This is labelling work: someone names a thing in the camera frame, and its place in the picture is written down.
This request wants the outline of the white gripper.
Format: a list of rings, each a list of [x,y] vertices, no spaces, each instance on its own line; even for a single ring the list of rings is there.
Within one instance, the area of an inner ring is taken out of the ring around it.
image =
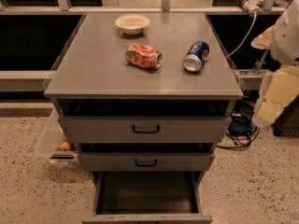
[[[299,0],[293,0],[274,26],[255,37],[251,46],[269,49],[273,60],[284,65],[267,72],[254,106],[252,122],[259,128],[274,124],[284,109],[299,95]]]

